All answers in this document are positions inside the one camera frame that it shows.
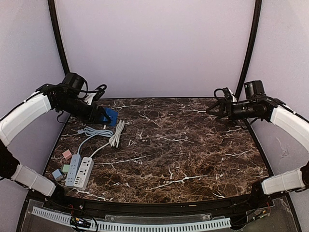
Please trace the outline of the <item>dark blue cube plug adapter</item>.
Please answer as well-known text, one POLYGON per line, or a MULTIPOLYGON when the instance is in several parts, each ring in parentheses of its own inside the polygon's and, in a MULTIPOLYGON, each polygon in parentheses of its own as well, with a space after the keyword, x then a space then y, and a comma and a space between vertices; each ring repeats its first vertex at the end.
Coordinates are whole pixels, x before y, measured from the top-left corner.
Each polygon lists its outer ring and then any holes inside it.
POLYGON ((109 124, 108 126, 115 126, 118 118, 118 113, 110 108, 104 108, 104 109, 106 111, 106 115, 110 116, 112 119, 111 124, 109 124))

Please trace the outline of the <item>white power strip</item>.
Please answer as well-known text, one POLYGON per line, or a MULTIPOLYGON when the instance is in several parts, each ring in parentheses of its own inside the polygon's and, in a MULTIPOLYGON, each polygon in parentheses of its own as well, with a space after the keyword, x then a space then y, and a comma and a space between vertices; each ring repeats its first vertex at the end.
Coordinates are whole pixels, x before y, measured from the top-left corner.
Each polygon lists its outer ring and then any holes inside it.
POLYGON ((88 184, 92 169, 93 169, 93 159, 91 157, 84 157, 82 159, 81 165, 75 177, 73 187, 85 190, 88 184))

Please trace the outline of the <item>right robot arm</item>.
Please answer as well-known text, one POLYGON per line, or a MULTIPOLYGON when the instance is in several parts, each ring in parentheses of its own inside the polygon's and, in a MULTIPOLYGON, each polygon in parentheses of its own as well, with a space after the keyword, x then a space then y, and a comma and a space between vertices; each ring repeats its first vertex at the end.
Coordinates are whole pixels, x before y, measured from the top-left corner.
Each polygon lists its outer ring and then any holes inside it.
MULTIPOLYGON (((248 118, 265 120, 284 130, 306 150, 309 149, 309 122, 278 99, 262 96, 232 102, 221 98, 206 112, 217 116, 217 118, 227 117, 232 121, 248 118)), ((252 192, 266 196, 278 192, 308 188, 309 165, 306 164, 295 170, 264 179, 257 183, 256 187, 253 187, 252 192)))

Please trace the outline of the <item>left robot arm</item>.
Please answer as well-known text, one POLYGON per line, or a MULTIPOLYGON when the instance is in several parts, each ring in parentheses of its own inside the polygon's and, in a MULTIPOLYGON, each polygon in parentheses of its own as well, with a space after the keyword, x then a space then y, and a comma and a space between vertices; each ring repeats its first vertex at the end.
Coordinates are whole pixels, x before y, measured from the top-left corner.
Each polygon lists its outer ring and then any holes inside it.
POLYGON ((45 84, 0 119, 0 176, 51 197, 61 188, 50 179, 23 165, 8 145, 28 125, 49 111, 67 112, 90 124, 109 124, 110 117, 96 104, 107 86, 83 90, 66 84, 45 84))

